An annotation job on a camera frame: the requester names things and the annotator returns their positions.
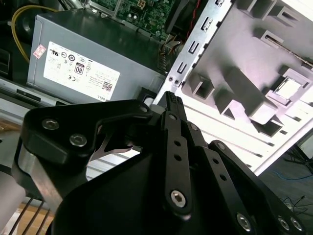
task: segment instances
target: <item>white label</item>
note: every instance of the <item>white label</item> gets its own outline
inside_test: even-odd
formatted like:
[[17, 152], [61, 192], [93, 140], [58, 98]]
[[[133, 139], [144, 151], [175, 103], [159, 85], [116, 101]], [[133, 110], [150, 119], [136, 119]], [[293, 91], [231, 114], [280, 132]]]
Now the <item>white label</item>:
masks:
[[43, 45], [39, 45], [37, 49], [34, 51], [33, 55], [40, 59], [40, 57], [44, 54], [46, 48]]
[[110, 100], [120, 73], [83, 55], [49, 42], [44, 77], [91, 96]]

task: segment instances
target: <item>gray power supply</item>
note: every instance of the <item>gray power supply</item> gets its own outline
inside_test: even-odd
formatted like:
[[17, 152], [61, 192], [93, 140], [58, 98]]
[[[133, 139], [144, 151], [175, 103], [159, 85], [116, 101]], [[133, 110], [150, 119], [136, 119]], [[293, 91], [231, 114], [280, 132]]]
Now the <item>gray power supply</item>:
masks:
[[159, 43], [78, 9], [38, 15], [28, 85], [70, 103], [133, 99], [158, 92]]

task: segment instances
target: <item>green circuit board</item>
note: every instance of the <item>green circuit board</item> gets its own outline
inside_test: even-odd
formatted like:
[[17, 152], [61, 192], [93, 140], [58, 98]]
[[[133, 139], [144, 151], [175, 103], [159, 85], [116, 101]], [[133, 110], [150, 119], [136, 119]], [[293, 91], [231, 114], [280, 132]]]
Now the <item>green circuit board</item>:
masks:
[[123, 0], [117, 17], [166, 40], [165, 22], [175, 0]]
[[106, 9], [109, 9], [110, 11], [114, 11], [118, 2], [118, 0], [92, 0], [92, 1]]

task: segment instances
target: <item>bolt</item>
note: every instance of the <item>bolt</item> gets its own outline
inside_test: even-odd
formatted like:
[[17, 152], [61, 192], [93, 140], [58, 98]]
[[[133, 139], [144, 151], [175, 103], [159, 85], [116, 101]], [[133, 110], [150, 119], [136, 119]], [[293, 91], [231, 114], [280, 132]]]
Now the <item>bolt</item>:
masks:
[[184, 195], [177, 190], [171, 192], [171, 199], [179, 208], [183, 208], [186, 205], [186, 199]]
[[295, 220], [295, 218], [290, 217], [290, 220], [291, 220], [292, 224], [296, 227], [297, 230], [302, 231], [301, 225], [299, 224], [298, 221]]
[[278, 217], [278, 221], [281, 224], [281, 226], [283, 226], [284, 229], [289, 231], [289, 225], [287, 224], [287, 222], [281, 216]]
[[192, 128], [193, 130], [195, 130], [195, 131], [198, 130], [198, 128], [197, 128], [197, 126], [196, 126], [195, 124], [191, 124], [190, 126], [191, 126], [191, 128]]
[[221, 150], [225, 150], [225, 146], [222, 143], [217, 143], [217, 146], [221, 149]]
[[87, 143], [87, 139], [85, 136], [81, 134], [73, 134], [70, 136], [69, 141], [72, 145], [76, 147], [83, 147]]
[[42, 126], [44, 129], [53, 131], [53, 130], [56, 130], [59, 128], [59, 123], [56, 120], [47, 118], [47, 119], [43, 120]]
[[246, 230], [247, 232], [251, 231], [251, 225], [249, 223], [249, 221], [247, 220], [247, 218], [240, 213], [237, 213], [237, 222], [240, 224], [240, 226]]
[[172, 114], [169, 115], [171, 119], [176, 120], [176, 117]]

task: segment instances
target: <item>black cable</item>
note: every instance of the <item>black cable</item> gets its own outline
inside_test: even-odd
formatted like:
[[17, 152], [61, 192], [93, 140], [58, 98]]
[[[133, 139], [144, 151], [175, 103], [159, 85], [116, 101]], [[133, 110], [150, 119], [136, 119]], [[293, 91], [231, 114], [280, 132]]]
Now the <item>black cable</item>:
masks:
[[41, 202], [41, 204], [40, 204], [39, 207], [37, 208], [37, 210], [36, 210], [34, 216], [31, 218], [31, 220], [29, 221], [28, 225], [27, 225], [26, 228], [24, 229], [22, 235], [26, 235], [26, 234], [27, 234], [27, 232], [28, 232], [30, 226], [34, 223], [34, 221], [35, 221], [37, 215], [39, 214], [41, 208], [43, 207], [44, 203], [45, 203], [44, 201]]
[[22, 219], [22, 217], [23, 217], [25, 211], [27, 210], [27, 208], [29, 207], [29, 205], [30, 205], [30, 203], [32, 202], [33, 199], [34, 199], [34, 198], [31, 197], [31, 198], [28, 200], [27, 204], [25, 205], [24, 209], [22, 210], [21, 214], [19, 215], [18, 219], [15, 221], [15, 223], [14, 223], [14, 225], [13, 225], [11, 231], [9, 232], [9, 235], [12, 235], [12, 234], [13, 234], [13, 232], [15, 231], [17, 225], [19, 224], [19, 222], [20, 222], [20, 220]]
[[40, 235], [40, 232], [41, 232], [41, 230], [43, 229], [43, 227], [44, 227], [44, 225], [45, 225], [45, 222], [46, 222], [47, 219], [48, 219], [49, 214], [50, 214], [50, 210], [48, 210], [47, 213], [45, 214], [45, 217], [44, 217], [43, 221], [41, 222], [41, 224], [40, 224], [40, 226], [39, 226], [39, 228], [38, 228], [38, 230], [37, 230], [37, 232], [36, 232], [36, 235]]

